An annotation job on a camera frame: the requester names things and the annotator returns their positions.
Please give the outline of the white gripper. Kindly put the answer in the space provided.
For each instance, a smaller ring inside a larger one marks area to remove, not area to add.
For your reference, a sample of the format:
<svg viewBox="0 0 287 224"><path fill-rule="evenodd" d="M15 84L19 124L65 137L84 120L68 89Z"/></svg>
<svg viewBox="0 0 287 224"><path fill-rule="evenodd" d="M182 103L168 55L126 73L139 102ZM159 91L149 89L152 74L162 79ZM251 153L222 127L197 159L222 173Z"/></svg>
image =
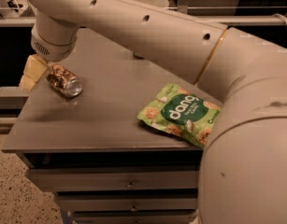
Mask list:
<svg viewBox="0 0 287 224"><path fill-rule="evenodd" d="M58 21L43 12L36 14L31 46L36 54L27 58L19 87L31 92L50 72L48 62L59 62L73 51L77 41L76 24Z"/></svg>

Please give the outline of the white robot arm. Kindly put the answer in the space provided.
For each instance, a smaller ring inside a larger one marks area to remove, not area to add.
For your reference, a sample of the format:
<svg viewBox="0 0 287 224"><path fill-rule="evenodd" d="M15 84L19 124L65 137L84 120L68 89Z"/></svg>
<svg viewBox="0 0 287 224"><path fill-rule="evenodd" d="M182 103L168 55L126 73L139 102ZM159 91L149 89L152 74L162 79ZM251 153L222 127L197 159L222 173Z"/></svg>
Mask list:
<svg viewBox="0 0 287 224"><path fill-rule="evenodd" d="M52 61L84 26L222 102L199 173L200 224L287 224L287 49L134 0L29 1Z"/></svg>

